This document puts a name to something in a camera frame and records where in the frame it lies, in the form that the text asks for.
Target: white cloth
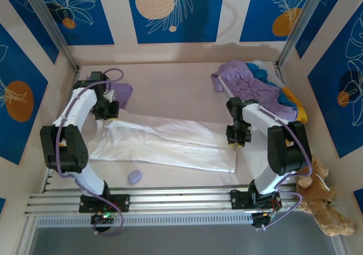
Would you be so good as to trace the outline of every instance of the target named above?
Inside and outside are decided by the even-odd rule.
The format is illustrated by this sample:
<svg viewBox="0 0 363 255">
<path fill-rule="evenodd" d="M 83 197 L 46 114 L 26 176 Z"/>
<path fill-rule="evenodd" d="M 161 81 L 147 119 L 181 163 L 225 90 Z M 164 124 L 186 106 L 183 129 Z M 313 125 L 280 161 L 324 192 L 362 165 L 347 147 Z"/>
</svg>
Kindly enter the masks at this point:
<svg viewBox="0 0 363 255">
<path fill-rule="evenodd" d="M 90 160 L 143 161 L 235 172 L 236 151 L 227 144 L 226 124 L 130 114 L 97 121 L 88 143 Z"/>
</svg>

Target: brown teddy bear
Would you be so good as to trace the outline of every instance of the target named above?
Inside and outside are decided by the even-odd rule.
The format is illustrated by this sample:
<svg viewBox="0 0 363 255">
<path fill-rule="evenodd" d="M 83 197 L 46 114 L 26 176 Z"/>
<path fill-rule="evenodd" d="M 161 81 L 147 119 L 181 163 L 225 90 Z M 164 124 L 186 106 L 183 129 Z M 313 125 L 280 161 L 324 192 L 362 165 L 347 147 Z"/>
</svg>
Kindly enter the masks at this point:
<svg viewBox="0 0 363 255">
<path fill-rule="evenodd" d="M 320 229 L 328 236 L 353 234 L 356 231 L 353 221 L 330 205 L 335 192 L 324 182 L 329 169 L 315 156 L 311 165 L 313 174 L 310 177 L 300 176 L 296 184 L 296 191 L 303 196 L 299 209 L 312 214 Z M 299 171 L 305 174 L 308 172 L 308 167 Z"/>
</svg>

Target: purple object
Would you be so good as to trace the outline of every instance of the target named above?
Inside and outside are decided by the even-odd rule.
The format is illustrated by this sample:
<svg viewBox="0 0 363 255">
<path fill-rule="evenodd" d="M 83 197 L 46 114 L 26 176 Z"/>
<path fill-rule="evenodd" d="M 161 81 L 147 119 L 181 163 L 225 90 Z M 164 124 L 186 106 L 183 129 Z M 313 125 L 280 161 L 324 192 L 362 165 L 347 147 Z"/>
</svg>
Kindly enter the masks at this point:
<svg viewBox="0 0 363 255">
<path fill-rule="evenodd" d="M 133 92 L 133 88 L 130 84 L 127 83 L 111 83 L 110 90 L 114 90 L 116 93 L 115 100 L 119 102 L 120 109 L 125 109 L 127 105 L 127 101 L 129 100 L 130 95 Z"/>
<path fill-rule="evenodd" d="M 297 110 L 277 102 L 280 89 L 254 78 L 254 75 L 245 62 L 231 61 L 224 63 L 220 66 L 218 72 L 212 74 L 211 78 L 214 90 L 223 91 L 223 86 L 218 79 L 219 75 L 234 96 L 239 96 L 244 101 L 251 99 L 258 100 L 262 107 L 280 118 L 295 121 Z"/>
<path fill-rule="evenodd" d="M 128 176 L 128 180 L 131 184 L 138 183 L 141 178 L 142 178 L 142 173 L 140 170 L 135 170 L 131 172 Z"/>
</svg>

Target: white wall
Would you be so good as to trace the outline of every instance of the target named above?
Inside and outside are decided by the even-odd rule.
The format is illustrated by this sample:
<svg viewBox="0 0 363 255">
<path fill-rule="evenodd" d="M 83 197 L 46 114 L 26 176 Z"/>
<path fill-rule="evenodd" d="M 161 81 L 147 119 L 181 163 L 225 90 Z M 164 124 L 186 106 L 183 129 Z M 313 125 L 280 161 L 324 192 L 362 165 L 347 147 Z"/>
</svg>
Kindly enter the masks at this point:
<svg viewBox="0 0 363 255">
<path fill-rule="evenodd" d="M 74 79 L 72 69 L 62 56 L 52 64 L 8 0 L 0 0 L 0 23 L 48 80 L 48 87 L 35 119 L 22 161 L 19 165 L 0 158 L 0 197 L 6 199 L 0 217 L 0 254 L 10 254 L 22 229 L 29 195 L 39 192 L 45 172 L 39 131 L 51 124 L 64 107 Z"/>
<path fill-rule="evenodd" d="M 362 254 L 363 250 L 363 216 L 353 198 L 353 191 L 363 187 L 363 147 L 339 159 L 307 76 L 362 2 L 339 0 L 302 59 L 294 50 L 282 69 L 285 83 L 303 102 L 308 114 L 306 131 L 312 153 L 330 168 L 327 182 L 337 189 L 334 203 L 358 225 L 356 234 L 346 238 L 355 254 Z"/>
<path fill-rule="evenodd" d="M 80 65 L 147 62 L 275 61 L 284 41 L 239 42 L 250 0 L 223 0 L 217 42 L 137 44 L 129 0 L 101 0 L 115 45 L 71 46 Z"/>
</svg>

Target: white floor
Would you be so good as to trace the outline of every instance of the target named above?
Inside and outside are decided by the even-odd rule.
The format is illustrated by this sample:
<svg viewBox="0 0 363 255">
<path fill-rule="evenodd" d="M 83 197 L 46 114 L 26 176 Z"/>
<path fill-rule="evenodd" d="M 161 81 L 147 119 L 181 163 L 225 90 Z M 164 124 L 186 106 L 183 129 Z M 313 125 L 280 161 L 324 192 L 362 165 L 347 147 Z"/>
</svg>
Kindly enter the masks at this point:
<svg viewBox="0 0 363 255">
<path fill-rule="evenodd" d="M 225 104 L 223 92 L 213 90 L 210 75 L 218 70 L 220 63 L 171 63 L 144 65 L 82 66 L 79 79 L 86 79 L 92 71 L 105 71 L 112 67 L 125 72 L 122 83 L 132 85 L 134 91 L 126 110 L 130 113 L 149 116 L 223 122 L 232 124 Z M 111 80 L 119 72 L 108 74 Z M 267 137 L 260 131 L 252 132 L 252 142 L 238 149 L 235 173 L 208 172 L 169 165 L 121 162 L 90 161 L 94 171 L 112 188 L 149 188 L 180 186 L 213 186 L 249 184 L 267 166 Z M 127 177 L 139 169 L 143 178 L 135 185 Z M 68 179 L 54 173 L 48 180 L 47 190 L 75 188 Z"/>
</svg>

